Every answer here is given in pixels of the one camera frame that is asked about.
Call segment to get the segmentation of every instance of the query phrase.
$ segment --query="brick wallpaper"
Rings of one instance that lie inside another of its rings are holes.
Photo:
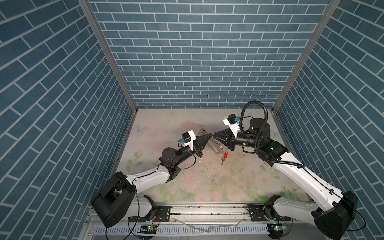
[[[351,240],[384,239],[383,12],[382,0],[342,0],[278,110],[298,157],[359,197],[367,228]]]
[[[241,108],[272,107],[328,1],[91,4],[139,108]]]
[[[0,239],[73,239],[132,111],[77,0],[0,1]]]

